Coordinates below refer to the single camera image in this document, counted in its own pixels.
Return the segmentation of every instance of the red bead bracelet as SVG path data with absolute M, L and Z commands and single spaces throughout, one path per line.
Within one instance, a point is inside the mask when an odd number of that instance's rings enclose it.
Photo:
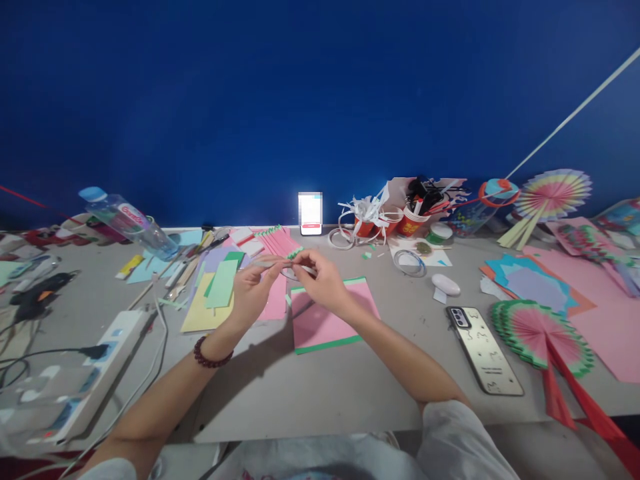
M 200 338 L 200 340 L 198 340 L 195 343 L 195 347 L 193 348 L 193 354 L 195 356 L 195 359 L 197 360 L 197 362 L 202 365 L 204 368 L 220 368 L 226 364 L 228 364 L 229 360 L 231 360 L 231 357 L 233 356 L 233 350 L 231 351 L 230 354 L 228 354 L 228 356 L 222 360 L 219 361 L 213 361 L 213 360 L 208 360 L 206 358 L 204 358 L 204 356 L 202 355 L 202 352 L 200 351 L 200 347 L 202 346 L 202 342 L 204 342 L 205 338 L 207 338 L 207 336 L 205 335 L 204 337 Z

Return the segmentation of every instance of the person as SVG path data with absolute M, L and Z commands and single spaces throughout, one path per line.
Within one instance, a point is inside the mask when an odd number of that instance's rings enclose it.
M 200 345 L 205 363 L 227 359 L 264 309 L 285 260 L 260 260 L 275 263 L 268 269 L 250 265 L 236 274 L 232 313 Z M 317 277 L 301 265 L 314 268 Z M 293 270 L 312 300 L 352 326 L 414 398 L 423 419 L 419 452 L 412 458 L 372 435 L 242 442 L 208 478 L 517 478 L 456 382 L 428 354 L 360 306 L 334 263 L 316 250 L 304 250 L 293 260 Z M 126 412 L 81 470 L 81 480 L 148 477 L 172 430 L 218 370 L 203 366 L 196 356 L 188 354 Z

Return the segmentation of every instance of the phone case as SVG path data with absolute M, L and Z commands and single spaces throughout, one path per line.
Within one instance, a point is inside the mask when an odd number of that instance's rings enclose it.
M 470 307 L 447 307 L 446 312 L 480 388 L 489 395 L 524 395 L 522 385 L 480 312 Z M 466 326 L 460 320 L 460 312 L 464 314 Z

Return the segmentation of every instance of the left hand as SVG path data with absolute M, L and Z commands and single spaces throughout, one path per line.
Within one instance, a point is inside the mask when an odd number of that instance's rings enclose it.
M 246 325 L 255 322 L 265 309 L 269 290 L 287 259 L 276 255 L 263 255 L 257 260 L 275 262 L 271 268 L 249 265 L 235 274 L 233 280 L 233 312 L 231 316 Z

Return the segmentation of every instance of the smartphone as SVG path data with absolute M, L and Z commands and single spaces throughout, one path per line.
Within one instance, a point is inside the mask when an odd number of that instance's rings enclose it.
M 300 234 L 322 234 L 322 192 L 298 192 Z
M 522 385 L 480 312 L 470 307 L 447 307 L 445 310 L 480 388 L 489 395 L 524 395 Z

